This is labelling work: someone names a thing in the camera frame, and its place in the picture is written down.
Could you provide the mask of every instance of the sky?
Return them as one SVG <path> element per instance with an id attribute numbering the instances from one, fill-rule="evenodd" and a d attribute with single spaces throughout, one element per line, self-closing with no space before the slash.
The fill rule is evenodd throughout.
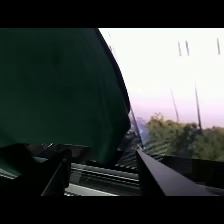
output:
<path id="1" fill-rule="evenodd" d="M 196 83 L 203 128 L 224 127 L 224 29 L 102 28 L 100 31 L 113 48 L 135 117 L 149 120 L 160 112 L 165 118 L 176 120 L 172 90 L 180 121 L 197 122 Z"/>

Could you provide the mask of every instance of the green foliage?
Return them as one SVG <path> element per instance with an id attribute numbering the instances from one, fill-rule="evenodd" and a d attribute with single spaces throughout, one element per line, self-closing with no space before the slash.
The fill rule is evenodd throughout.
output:
<path id="1" fill-rule="evenodd" d="M 150 140 L 146 148 L 152 153 L 224 161 L 224 128 L 201 131 L 196 123 L 165 120 L 160 113 L 151 117 L 147 128 Z"/>

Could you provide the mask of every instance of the white sky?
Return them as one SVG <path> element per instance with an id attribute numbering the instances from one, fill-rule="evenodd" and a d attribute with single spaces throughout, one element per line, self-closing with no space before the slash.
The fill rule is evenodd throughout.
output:
<path id="1" fill-rule="evenodd" d="M 108 45 L 114 47 L 136 117 L 149 120 L 155 112 L 161 112 L 167 119 L 176 120 L 172 88 L 180 121 L 197 122 L 196 81 L 203 127 L 224 127 L 224 29 L 103 28 L 100 31 Z M 217 38 L 221 55 L 217 53 Z M 190 56 L 186 53 L 185 40 Z"/>

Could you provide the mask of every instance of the pale pink sky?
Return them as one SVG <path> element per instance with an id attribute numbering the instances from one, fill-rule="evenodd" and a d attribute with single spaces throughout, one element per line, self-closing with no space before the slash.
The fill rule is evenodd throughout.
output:
<path id="1" fill-rule="evenodd" d="M 224 29 L 102 28 L 100 31 L 114 47 L 136 117 L 150 119 L 155 112 L 161 112 L 167 119 L 176 120 L 172 88 L 180 121 L 197 122 L 196 81 L 203 127 L 224 127 Z M 217 53 L 217 38 L 221 55 Z"/>

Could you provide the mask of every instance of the green surface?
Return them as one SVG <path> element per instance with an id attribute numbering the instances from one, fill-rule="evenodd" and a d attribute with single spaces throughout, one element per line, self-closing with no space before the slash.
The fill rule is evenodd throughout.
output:
<path id="1" fill-rule="evenodd" d="M 129 129 L 94 29 L 0 29 L 0 105 L 0 147 L 85 145 L 105 163 Z"/>

